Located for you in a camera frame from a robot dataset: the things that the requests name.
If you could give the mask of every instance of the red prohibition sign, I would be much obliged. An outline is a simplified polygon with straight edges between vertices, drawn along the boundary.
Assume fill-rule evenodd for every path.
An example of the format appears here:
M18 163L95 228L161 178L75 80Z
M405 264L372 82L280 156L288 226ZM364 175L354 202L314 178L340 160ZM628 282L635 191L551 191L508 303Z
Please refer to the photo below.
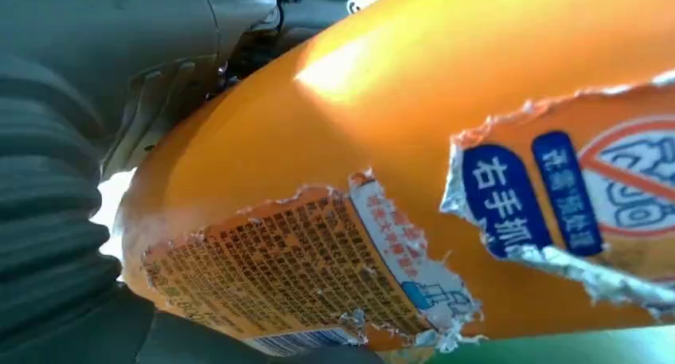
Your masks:
M668 186L645 175L611 165L599 158L606 148L616 142L632 135L653 132L671 131L675 133L675 119L645 119L642 122L631 123L625 126L619 125L615 129L605 132L599 138L593 140L579 154L579 164L583 170L592 170L604 178L614 182L621 182L626 186L633 187L655 197L666 199L675 203L675 187ZM675 225L659 230L626 230L600 222L600 228L613 233L624 235L647 237L661 234L667 231L675 231Z

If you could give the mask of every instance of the peeled label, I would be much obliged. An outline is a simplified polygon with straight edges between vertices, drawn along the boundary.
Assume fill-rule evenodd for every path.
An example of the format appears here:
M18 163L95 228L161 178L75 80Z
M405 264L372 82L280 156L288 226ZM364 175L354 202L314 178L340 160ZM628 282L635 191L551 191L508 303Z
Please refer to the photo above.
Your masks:
M528 104L452 139L441 210L497 258L557 246L654 283L675 277L675 88Z
M349 194L303 188L156 245L143 265L172 312L288 356L365 343L366 324L412 344L473 314L463 282L427 258L426 243L361 174Z

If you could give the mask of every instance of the orange bottle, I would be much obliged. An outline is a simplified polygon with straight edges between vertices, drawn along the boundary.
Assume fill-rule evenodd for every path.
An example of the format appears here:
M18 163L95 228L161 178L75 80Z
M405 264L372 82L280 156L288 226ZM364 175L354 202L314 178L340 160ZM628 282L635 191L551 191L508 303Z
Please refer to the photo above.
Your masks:
M272 354L292 354L294 344L265 336L296 334L309 345L366 336L373 349L390 350L431 335L451 348L460 328L465 336L498 339L651 324L638 305L593 305L581 284L498 259L495 251L518 247L520 237L504 228L515 227L517 211L530 206L543 225L526 230L536 234L531 238L545 235L542 245L574 256L570 238L590 235L579 246L598 251L580 249L577 263L623 270L656 298L675 299L666 287L641 281L675 277L668 225L626 226L639 214L612 221L607 211L633 202L600 209L599 188L609 176L589 178L587 165L619 141L645 135L645 127L665 140L658 145L668 144L675 88L649 82L675 66L673 6L675 0L378 2L250 76L162 140L118 215L125 280L159 307ZM561 96L567 98L545 100ZM534 104L507 116L529 100ZM495 116L506 117L481 127ZM577 181L570 190L580 190L586 206L572 216L591 229L564 229L568 218L556 207L546 170L545 156L556 150L545 149L550 138L539 138L549 135L571 153ZM450 166L451 136L457 166ZM490 165L495 155L474 159L490 145L510 151L520 167L502 179L502 165ZM477 165L462 170L458 155ZM463 171L464 181L446 192L449 169L455 179ZM492 175L470 183L472 173L478 179L487 171ZM520 186L510 188L507 178ZM590 189L589 179L597 181ZM648 184L644 193L656 205L640 211L669 209L669 197ZM490 185L504 191L481 191ZM453 208L444 200L457 193L464 219L439 211ZM504 205L510 193L529 196L528 204L520 198ZM482 239L481 219L488 222ZM633 238L624 226L651 234ZM479 311L484 318L475 317ZM439 333L416 336L425 330Z

